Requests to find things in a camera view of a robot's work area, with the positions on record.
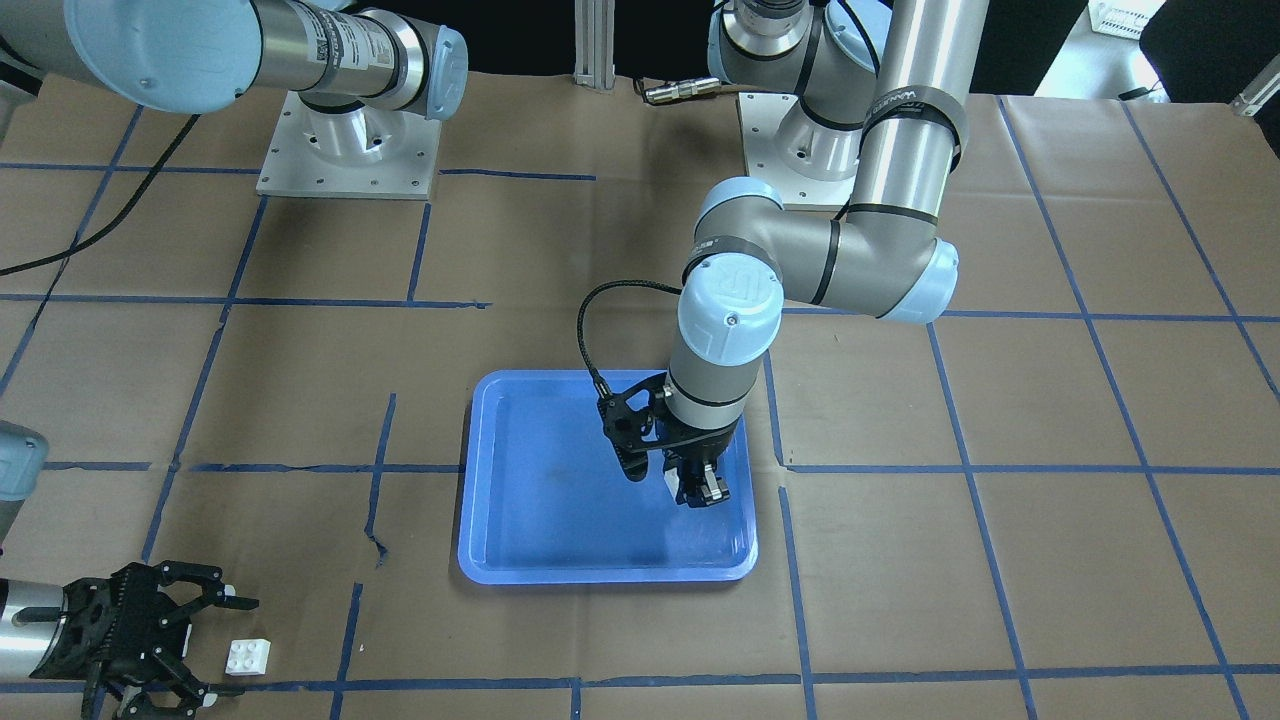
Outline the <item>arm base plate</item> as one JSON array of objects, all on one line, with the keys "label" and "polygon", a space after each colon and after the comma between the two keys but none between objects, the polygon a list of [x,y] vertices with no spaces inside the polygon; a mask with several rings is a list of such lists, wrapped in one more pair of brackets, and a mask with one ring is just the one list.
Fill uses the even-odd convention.
[{"label": "arm base plate", "polygon": [[425,201],[442,122],[358,106],[319,111],[285,95],[256,183],[264,196]]},{"label": "arm base plate", "polygon": [[800,211],[837,211],[850,199],[861,129],[833,129],[813,120],[791,94],[739,95],[748,174],[778,191]]}]

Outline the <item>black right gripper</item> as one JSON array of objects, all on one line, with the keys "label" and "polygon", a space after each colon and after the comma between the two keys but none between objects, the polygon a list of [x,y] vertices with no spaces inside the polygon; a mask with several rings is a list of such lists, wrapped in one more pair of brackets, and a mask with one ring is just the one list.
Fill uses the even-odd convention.
[{"label": "black right gripper", "polygon": [[[175,583],[197,585],[200,593],[178,605],[164,592]],[[210,607],[253,611],[260,606],[260,600],[227,584],[221,568],[128,565],[106,579],[72,582],[63,594],[58,630],[40,675],[84,682],[82,712],[92,711],[102,687],[120,701],[115,719],[195,719],[218,700],[244,693],[239,685],[201,682],[182,661],[193,615]],[[175,705],[157,706],[154,691],[173,693]]]}]

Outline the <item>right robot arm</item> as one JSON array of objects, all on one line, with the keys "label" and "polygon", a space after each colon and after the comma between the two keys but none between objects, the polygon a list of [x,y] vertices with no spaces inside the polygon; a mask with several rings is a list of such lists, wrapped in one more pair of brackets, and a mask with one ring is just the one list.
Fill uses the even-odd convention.
[{"label": "right robot arm", "polygon": [[[351,1],[5,1],[3,126],[49,76],[106,90],[186,123],[123,209],[87,240],[9,274],[64,263],[123,223],[200,117],[251,88],[287,102],[259,188],[294,197],[416,199],[428,192],[443,120],[468,79],[457,29]],[[119,719],[193,719],[238,685],[186,665],[192,619],[257,600],[214,565],[131,562],[64,585],[3,580],[3,680],[77,682]]]}]

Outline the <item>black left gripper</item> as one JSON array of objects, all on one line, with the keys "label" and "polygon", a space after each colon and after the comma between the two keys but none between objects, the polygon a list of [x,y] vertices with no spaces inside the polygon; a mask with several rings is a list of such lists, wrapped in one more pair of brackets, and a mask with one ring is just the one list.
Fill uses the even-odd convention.
[{"label": "black left gripper", "polygon": [[736,421],[714,419],[709,428],[678,419],[667,401],[675,391],[663,374],[650,375],[622,393],[600,379],[600,418],[622,473],[631,482],[645,479],[649,454],[663,454],[664,470],[678,471],[673,501],[689,507],[710,507],[730,498],[718,477],[718,460],[727,450]]}]

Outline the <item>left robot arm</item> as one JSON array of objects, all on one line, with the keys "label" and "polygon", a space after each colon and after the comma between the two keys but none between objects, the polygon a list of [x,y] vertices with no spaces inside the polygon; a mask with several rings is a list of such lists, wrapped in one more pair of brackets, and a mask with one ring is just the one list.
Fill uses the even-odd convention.
[{"label": "left robot arm", "polygon": [[788,94],[787,168],[846,197],[831,219],[758,177],[705,196],[682,269],[667,368],[625,391],[590,370],[621,471],[649,459],[675,501],[730,497],[728,448],[786,301],[928,324],[948,306],[957,250],[938,237],[969,140],[965,101],[984,1],[724,1],[707,61],[728,85]]}]

